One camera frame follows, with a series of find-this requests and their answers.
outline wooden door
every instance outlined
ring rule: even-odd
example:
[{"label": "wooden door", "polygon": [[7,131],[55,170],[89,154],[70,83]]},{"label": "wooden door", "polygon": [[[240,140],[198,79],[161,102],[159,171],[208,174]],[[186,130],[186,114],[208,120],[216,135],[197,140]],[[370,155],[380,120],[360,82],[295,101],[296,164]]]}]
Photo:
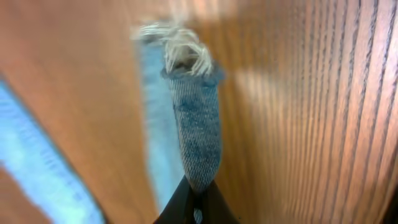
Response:
[{"label": "wooden door", "polygon": [[157,215],[129,26],[222,64],[216,181],[242,223],[378,223],[397,184],[396,0],[3,1],[0,68],[113,223]]}]

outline blue denim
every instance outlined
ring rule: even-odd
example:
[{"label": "blue denim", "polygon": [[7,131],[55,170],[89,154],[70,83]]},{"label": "blue denim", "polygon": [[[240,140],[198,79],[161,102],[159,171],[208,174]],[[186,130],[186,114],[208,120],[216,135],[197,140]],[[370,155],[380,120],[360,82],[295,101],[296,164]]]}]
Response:
[{"label": "blue denim", "polygon": [[52,223],[104,223],[90,192],[2,80],[0,165]]},{"label": "blue denim", "polygon": [[221,162],[221,133],[217,84],[223,77],[219,67],[211,75],[187,74],[179,68],[163,69],[172,93],[182,164],[192,189],[204,191],[215,178]]},{"label": "blue denim", "polygon": [[138,44],[144,99],[147,170],[157,208],[163,211],[184,175],[173,102],[168,83],[160,76],[163,48]]},{"label": "blue denim", "polygon": [[161,45],[139,42],[139,48],[147,164],[161,212],[182,175],[196,192],[215,178],[221,162],[217,84],[223,72],[215,65],[209,75],[187,74],[186,68],[167,73]]}]

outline light blue fabric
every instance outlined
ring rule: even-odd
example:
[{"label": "light blue fabric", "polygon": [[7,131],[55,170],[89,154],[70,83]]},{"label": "light blue fabric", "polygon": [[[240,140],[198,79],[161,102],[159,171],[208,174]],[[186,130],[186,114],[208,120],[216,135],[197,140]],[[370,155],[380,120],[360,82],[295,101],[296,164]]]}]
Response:
[{"label": "light blue fabric", "polygon": [[2,80],[0,163],[53,223],[104,223],[89,191]]},{"label": "light blue fabric", "polygon": [[164,68],[163,48],[139,45],[141,86],[146,125],[147,170],[159,212],[162,212],[184,175],[173,102]]}]

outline white thread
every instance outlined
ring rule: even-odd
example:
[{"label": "white thread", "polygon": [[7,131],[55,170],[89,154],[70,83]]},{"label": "white thread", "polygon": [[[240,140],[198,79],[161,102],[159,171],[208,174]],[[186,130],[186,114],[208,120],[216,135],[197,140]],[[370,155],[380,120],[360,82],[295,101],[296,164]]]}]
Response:
[{"label": "white thread", "polygon": [[213,59],[207,47],[200,42],[194,31],[177,22],[154,22],[141,26],[137,39],[151,40],[153,44],[165,47],[165,69],[170,73],[177,64],[188,64],[194,60],[190,75],[209,75]]}]

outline loose threads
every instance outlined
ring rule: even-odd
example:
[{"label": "loose threads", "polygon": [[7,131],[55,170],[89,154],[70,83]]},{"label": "loose threads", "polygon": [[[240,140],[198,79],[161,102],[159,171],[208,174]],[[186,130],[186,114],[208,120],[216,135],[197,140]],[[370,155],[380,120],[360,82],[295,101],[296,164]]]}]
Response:
[{"label": "loose threads", "polygon": [[207,47],[194,31],[177,22],[162,21],[141,26],[136,39],[164,46],[167,73],[180,65],[188,66],[187,73],[193,76],[208,76],[213,71],[213,59]]}]

